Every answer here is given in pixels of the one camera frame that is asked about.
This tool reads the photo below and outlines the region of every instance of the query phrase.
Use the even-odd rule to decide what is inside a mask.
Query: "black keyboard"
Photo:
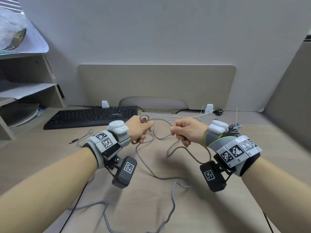
[[[108,125],[115,120],[126,122],[137,115],[137,106],[60,110],[44,126],[44,130]]]

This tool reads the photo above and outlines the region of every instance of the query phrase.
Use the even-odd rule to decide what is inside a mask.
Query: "person's left arm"
[[[134,116],[125,123],[131,141],[140,143],[153,121],[141,124]],[[88,148],[42,169],[0,197],[0,231],[42,233],[76,199],[98,168]]]

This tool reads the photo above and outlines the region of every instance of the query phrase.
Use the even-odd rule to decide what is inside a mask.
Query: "person's left hand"
[[[131,141],[137,141],[140,144],[142,144],[144,140],[147,138],[147,130],[152,132],[153,124],[154,124],[153,121],[141,123],[139,116],[137,115],[134,115],[125,123],[125,125],[127,125],[129,128],[127,133]]]

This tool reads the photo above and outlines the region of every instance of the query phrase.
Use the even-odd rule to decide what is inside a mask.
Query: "plastic bag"
[[[24,13],[15,13],[0,7],[0,50],[17,48],[26,34],[28,20]]]

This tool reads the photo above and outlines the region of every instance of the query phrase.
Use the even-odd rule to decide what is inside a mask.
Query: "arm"
[[[142,124],[139,116],[125,123],[131,141],[143,143],[153,121]],[[0,197],[0,232],[41,233],[81,193],[98,168],[88,148],[42,169]]]
[[[242,176],[252,196],[282,233],[311,229],[311,187],[262,157]]]

